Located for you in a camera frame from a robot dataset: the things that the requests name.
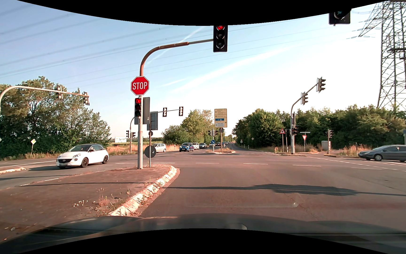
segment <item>car wheel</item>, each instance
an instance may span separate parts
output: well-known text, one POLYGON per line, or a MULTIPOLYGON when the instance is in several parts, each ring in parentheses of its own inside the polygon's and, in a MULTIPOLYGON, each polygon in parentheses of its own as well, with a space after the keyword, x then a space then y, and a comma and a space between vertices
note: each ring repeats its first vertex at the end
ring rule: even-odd
POLYGON ((374 160, 381 161, 383 157, 380 154, 374 155, 374 160))
POLYGON ((87 167, 87 165, 89 165, 89 159, 87 158, 82 159, 81 168, 85 168, 87 167))

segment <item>gray station wagon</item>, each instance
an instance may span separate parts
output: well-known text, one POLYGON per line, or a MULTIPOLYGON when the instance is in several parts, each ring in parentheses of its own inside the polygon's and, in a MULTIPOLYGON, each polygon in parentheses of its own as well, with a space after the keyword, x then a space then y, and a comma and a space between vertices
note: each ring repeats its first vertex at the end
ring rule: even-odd
POLYGON ((370 151, 358 153, 358 157, 363 159, 374 159, 381 161, 382 159, 406 161, 406 145, 388 145, 377 147, 370 151))

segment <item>white billboard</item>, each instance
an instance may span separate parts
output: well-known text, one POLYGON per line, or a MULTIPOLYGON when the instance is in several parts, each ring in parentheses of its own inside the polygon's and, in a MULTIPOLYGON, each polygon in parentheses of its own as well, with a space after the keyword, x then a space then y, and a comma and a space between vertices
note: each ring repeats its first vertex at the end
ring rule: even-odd
POLYGON ((116 143, 126 143, 128 141, 128 138, 125 136, 116 136, 116 143))

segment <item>white opel adam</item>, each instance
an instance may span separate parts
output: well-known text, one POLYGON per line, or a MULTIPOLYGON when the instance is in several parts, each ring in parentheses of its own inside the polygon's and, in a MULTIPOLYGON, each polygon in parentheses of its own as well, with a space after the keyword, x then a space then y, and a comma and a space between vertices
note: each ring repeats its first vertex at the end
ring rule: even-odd
POLYGON ((59 155, 56 160, 56 166, 64 169, 67 166, 87 167, 92 163, 106 164, 109 160, 109 154, 100 144, 77 145, 67 152, 59 155))

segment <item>stop sign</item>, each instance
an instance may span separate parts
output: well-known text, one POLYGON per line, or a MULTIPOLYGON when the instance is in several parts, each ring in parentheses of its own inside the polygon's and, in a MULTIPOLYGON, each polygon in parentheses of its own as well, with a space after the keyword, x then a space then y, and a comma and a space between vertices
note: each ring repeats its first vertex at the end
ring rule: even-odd
POLYGON ((145 77, 136 77, 131 82, 131 91, 135 95, 144 95, 150 89, 150 82, 145 77))

